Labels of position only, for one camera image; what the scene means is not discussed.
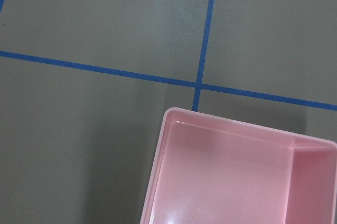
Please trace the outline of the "pink plastic bin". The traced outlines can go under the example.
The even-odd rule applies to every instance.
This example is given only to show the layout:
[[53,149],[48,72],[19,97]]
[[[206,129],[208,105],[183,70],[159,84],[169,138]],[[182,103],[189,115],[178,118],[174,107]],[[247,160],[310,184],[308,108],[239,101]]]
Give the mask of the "pink plastic bin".
[[165,112],[141,223],[334,223],[335,213],[335,142]]

